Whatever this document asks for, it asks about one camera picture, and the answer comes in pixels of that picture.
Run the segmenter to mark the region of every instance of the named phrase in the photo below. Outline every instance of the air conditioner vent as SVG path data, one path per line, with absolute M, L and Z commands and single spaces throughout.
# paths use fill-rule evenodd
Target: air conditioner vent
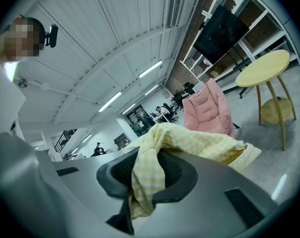
M 171 27 L 175 27 L 178 25 L 180 14 L 182 11 L 182 5 L 184 0 L 174 0 L 172 15 L 171 15 Z

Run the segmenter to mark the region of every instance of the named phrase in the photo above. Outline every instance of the yellow checkered cloth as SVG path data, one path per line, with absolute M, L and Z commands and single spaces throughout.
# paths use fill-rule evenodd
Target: yellow checkered cloth
M 140 149 L 132 170 L 130 211 L 133 219 L 149 216 L 153 212 L 153 195 L 165 189 L 164 171 L 157 159 L 161 148 L 176 149 L 227 165 L 234 164 L 233 168 L 239 172 L 261 152 L 227 135 L 192 131 L 167 122 L 156 124 L 127 148 L 136 146 Z

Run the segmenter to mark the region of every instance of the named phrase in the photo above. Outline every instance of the ceiling light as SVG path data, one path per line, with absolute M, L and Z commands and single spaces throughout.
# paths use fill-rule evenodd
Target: ceiling light
M 106 109 L 114 100 L 116 100 L 121 95 L 121 92 L 116 93 L 114 97 L 112 97 L 109 101 L 106 102 L 104 106 L 102 106 L 99 110 L 99 112 L 102 112 L 104 109 Z
M 7 77 L 12 82 L 18 62 L 6 62 L 4 65 Z
M 86 140 L 88 140 L 90 138 L 90 136 L 92 136 L 92 134 L 89 134 L 87 138 L 84 139 L 84 141 L 82 143 L 84 143 Z
M 129 108 L 126 109 L 126 111 L 124 113 L 122 113 L 122 115 L 126 114 L 129 110 L 131 110 L 134 106 L 136 105 L 135 104 L 132 104 Z
M 162 64 L 162 60 L 160 60 L 159 62 L 157 62 L 155 65 L 151 66 L 145 72 L 141 73 L 139 75 L 139 78 L 142 78 L 143 76 L 147 75 L 150 71 L 152 71 L 153 69 L 157 68 L 160 64 Z
M 145 93 L 145 95 L 149 94 L 151 91 L 153 91 L 155 88 L 157 88 L 158 85 L 154 86 L 153 88 L 151 88 L 148 92 Z
M 75 148 L 75 149 L 74 149 L 74 151 L 73 151 L 71 154 L 75 153 L 77 149 L 79 149 L 79 148 L 78 148 L 78 147 L 77 147 L 77 148 Z

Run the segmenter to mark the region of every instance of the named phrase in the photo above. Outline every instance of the pink chair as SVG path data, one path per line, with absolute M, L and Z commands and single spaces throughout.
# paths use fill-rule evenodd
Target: pink chair
M 214 79 L 199 92 L 183 99 L 185 123 L 190 130 L 234 137 L 234 125 L 225 95 Z

